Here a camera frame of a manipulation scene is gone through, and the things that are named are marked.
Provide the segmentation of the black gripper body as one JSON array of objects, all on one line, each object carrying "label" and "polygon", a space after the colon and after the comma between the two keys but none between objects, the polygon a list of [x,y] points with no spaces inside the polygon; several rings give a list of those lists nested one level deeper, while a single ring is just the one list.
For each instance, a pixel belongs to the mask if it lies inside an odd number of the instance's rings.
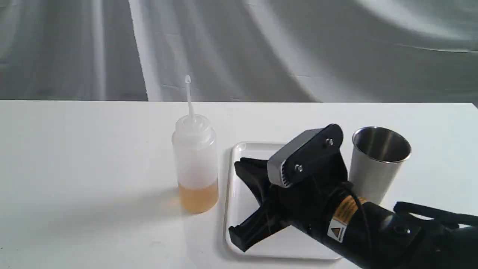
[{"label": "black gripper body", "polygon": [[274,195],[282,215],[290,224],[310,234],[317,233],[318,226],[326,226],[333,208],[350,196],[350,192],[348,177],[344,181],[330,179],[324,182],[310,177],[290,188],[270,183],[270,193]]}]

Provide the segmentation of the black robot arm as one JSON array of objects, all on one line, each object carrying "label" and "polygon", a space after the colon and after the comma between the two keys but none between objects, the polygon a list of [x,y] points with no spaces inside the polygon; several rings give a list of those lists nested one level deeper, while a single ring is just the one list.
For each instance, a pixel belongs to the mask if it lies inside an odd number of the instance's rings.
[{"label": "black robot arm", "polygon": [[359,198],[340,153],[289,188],[270,183],[266,160],[242,157],[234,168],[259,204],[229,228],[243,252],[293,226],[362,269],[477,268],[476,217],[404,202],[389,211]]}]

